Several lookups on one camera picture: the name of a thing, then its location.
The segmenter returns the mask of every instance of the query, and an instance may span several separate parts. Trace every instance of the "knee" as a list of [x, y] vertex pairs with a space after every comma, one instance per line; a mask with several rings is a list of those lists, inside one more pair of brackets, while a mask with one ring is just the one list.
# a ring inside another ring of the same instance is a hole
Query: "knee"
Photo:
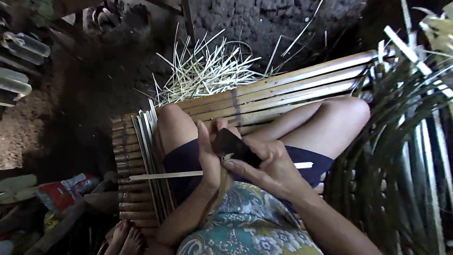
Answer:
[[345, 118], [353, 118], [362, 123], [366, 123], [370, 119], [370, 107], [360, 98], [342, 97], [328, 101], [332, 109]]
[[162, 125], [163, 123], [177, 121], [178, 116], [181, 116], [182, 113], [184, 113], [184, 111], [177, 104], [166, 104], [159, 110], [159, 118], [157, 124]]

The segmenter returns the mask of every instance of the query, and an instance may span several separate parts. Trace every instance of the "pile of bamboo shavings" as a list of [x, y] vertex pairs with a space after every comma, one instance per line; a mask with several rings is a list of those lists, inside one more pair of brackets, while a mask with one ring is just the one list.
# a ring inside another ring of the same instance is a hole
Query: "pile of bamboo shavings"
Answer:
[[267, 75], [249, 70], [253, 62], [261, 57], [253, 58], [251, 54], [246, 55], [239, 46], [234, 46], [232, 51], [227, 50], [226, 46], [231, 43], [244, 44], [250, 48], [244, 42], [227, 42], [224, 38], [222, 44], [217, 45], [214, 51], [209, 51], [207, 45], [223, 31], [208, 41], [206, 41], [205, 34], [201, 41], [197, 41], [193, 52], [188, 50], [190, 38], [187, 38], [186, 42], [183, 42], [181, 54], [178, 54], [178, 41], [175, 36], [172, 61], [157, 53], [173, 70], [173, 75], [163, 87], [160, 87], [154, 79], [156, 97], [152, 99], [157, 107], [213, 95], [267, 77]]

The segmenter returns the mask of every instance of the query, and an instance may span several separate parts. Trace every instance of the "dark blue shorts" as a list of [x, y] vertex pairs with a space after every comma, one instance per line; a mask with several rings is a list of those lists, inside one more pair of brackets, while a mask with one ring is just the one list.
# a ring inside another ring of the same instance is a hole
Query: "dark blue shorts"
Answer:
[[[311, 168], [299, 169], [300, 175], [313, 188], [319, 184], [321, 175], [327, 172], [334, 162], [333, 159], [315, 152], [291, 146], [285, 147], [294, 163], [313, 163], [313, 167]], [[164, 167], [166, 173], [201, 171], [201, 165], [198, 161], [197, 140], [195, 139], [181, 145], [167, 154], [164, 158]], [[253, 184], [251, 181], [237, 174], [234, 175], [234, 180]], [[176, 200], [175, 202], [180, 205], [198, 186], [200, 181], [201, 176], [169, 178], [168, 182]], [[288, 201], [279, 200], [291, 211], [294, 211]]]

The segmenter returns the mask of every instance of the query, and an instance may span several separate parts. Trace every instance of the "dirt floor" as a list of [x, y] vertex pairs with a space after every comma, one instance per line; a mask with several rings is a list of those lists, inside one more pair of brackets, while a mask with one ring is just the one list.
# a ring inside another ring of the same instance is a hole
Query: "dirt floor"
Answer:
[[[225, 29], [228, 40], [248, 43], [254, 56], [263, 58], [255, 69], [264, 71], [280, 35], [294, 39], [319, 0], [190, 0], [190, 5], [197, 39]], [[72, 55], [53, 46], [52, 78], [3, 114], [0, 169], [19, 167], [19, 172], [37, 174], [41, 183], [115, 170], [109, 118], [148, 109], [147, 97], [133, 88], [151, 94], [152, 73], [164, 83], [171, 70], [155, 53], [171, 56], [177, 21], [178, 35], [186, 36], [183, 20], [168, 11], [141, 0], [122, 6], [124, 24], [118, 31], [88, 36]], [[299, 40], [304, 44], [313, 36], [312, 41], [286, 70], [361, 51], [356, 35], [365, 7], [363, 0], [324, 0]], [[290, 43], [283, 39], [276, 55]]]

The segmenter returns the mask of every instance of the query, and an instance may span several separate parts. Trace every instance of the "bare foot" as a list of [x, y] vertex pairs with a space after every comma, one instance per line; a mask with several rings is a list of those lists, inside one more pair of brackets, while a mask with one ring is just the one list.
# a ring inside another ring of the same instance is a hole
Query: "bare foot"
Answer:
[[110, 242], [109, 247], [105, 251], [104, 255], [118, 255], [123, 247], [126, 240], [127, 233], [129, 232], [129, 222], [122, 220], [116, 224], [115, 232], [113, 232], [113, 238]]
[[143, 253], [144, 240], [140, 229], [131, 227], [120, 255], [138, 255]]

